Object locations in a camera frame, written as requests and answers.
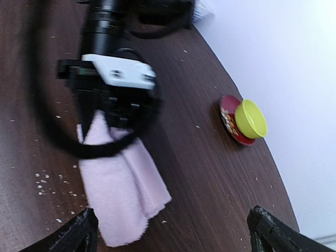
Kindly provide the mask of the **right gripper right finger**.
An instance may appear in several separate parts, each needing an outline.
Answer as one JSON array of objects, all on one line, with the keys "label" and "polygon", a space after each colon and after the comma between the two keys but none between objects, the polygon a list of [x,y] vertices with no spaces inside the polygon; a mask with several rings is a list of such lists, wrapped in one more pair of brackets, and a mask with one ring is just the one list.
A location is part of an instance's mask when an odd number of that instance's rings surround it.
[{"label": "right gripper right finger", "polygon": [[293,230],[261,206],[249,211],[247,225],[252,252],[261,251],[333,251]]}]

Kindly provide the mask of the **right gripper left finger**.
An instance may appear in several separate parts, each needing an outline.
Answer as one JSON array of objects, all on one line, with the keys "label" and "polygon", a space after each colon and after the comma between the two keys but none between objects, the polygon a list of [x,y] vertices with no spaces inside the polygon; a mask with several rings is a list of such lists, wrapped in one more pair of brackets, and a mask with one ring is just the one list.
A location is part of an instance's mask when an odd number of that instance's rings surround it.
[{"label": "right gripper left finger", "polygon": [[29,251],[88,251],[98,247],[98,219],[93,208],[86,208],[58,230],[44,239],[24,248]]}]

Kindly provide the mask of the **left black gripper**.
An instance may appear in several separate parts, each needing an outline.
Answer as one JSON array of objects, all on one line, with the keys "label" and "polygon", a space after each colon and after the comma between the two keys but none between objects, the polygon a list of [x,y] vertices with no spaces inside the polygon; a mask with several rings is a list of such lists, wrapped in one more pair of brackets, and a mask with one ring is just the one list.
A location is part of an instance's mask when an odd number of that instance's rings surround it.
[{"label": "left black gripper", "polygon": [[57,75],[66,79],[76,98],[83,131],[88,131],[96,111],[101,110],[107,125],[141,131],[150,125],[159,107],[158,90],[115,87],[105,84],[86,54],[97,54],[146,63],[141,55],[124,47],[126,17],[130,1],[90,1],[81,32],[79,59],[58,61]]}]

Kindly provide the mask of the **pink towel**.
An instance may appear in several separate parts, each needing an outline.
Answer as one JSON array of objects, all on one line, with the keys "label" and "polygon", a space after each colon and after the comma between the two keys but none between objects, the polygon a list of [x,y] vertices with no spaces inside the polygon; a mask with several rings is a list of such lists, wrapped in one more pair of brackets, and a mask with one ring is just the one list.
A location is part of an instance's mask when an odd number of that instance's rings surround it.
[{"label": "pink towel", "polygon": [[139,138],[113,157],[79,160],[79,170],[108,247],[139,240],[149,220],[172,199]]}]

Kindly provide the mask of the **green plastic bowl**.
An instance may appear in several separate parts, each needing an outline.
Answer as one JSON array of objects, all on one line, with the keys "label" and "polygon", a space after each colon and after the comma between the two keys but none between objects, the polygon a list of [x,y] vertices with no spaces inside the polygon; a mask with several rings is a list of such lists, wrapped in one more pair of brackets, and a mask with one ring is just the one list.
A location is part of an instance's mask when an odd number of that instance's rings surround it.
[{"label": "green plastic bowl", "polygon": [[268,133],[266,119],[259,107],[251,100],[244,99],[234,113],[239,131],[249,139],[264,138]]}]

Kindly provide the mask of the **red floral plate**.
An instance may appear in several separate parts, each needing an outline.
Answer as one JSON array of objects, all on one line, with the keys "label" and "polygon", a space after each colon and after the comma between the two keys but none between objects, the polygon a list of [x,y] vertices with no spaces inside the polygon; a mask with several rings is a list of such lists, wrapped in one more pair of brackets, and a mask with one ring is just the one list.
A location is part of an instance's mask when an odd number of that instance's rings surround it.
[{"label": "red floral plate", "polygon": [[241,101],[232,95],[223,96],[219,101],[220,116],[224,127],[235,141],[245,146],[252,146],[255,139],[244,136],[236,125],[235,111],[240,104]]}]

